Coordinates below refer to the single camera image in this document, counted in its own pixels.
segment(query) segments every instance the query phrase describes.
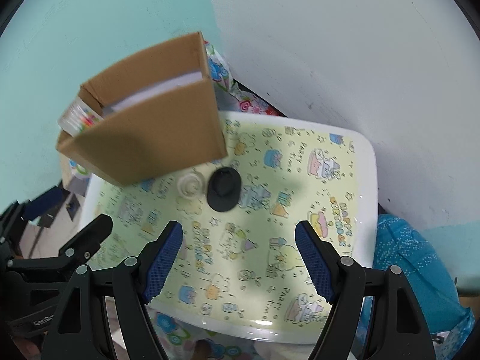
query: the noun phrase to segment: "brown cardboard box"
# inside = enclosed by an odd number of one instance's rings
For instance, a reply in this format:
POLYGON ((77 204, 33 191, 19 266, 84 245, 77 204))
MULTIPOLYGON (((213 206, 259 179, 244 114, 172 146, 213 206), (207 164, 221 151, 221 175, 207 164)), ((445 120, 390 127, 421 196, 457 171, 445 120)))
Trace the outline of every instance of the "brown cardboard box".
POLYGON ((80 86, 99 115, 132 94, 191 72, 193 83, 109 114, 79 135, 62 131, 57 150, 117 185, 161 176, 227 155, 200 32, 133 54, 80 86))

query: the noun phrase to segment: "silver rivet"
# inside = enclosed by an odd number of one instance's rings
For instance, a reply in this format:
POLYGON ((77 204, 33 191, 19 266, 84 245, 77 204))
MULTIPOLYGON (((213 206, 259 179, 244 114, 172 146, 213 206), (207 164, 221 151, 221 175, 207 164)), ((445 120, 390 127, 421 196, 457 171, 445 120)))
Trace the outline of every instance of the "silver rivet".
POLYGON ((126 266, 134 266, 137 263, 136 257, 127 257, 124 261, 126 266))
POLYGON ((79 266, 79 267, 77 268, 77 271, 76 271, 76 272, 77 272, 79 275, 83 275, 86 271, 88 271, 87 266, 86 266, 86 265, 81 265, 81 266, 79 266))
POLYGON ((392 266, 390 267, 390 270, 391 270, 393 273, 395 273, 396 275, 399 275, 399 274, 402 273, 402 268, 400 268, 400 267, 397 266, 397 265, 392 265, 392 266))
POLYGON ((340 262, 345 266, 352 266, 353 265, 353 259, 349 256, 343 256, 340 259, 340 262))

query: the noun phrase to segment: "black oval object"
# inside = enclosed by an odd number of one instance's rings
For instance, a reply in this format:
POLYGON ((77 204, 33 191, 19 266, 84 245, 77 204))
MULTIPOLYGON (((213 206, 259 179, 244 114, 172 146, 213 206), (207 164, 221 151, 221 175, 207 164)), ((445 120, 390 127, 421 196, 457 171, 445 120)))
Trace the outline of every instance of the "black oval object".
POLYGON ((215 211, 230 211, 239 202, 241 189, 242 178, 235 169, 217 169, 208 180, 207 203, 215 211))

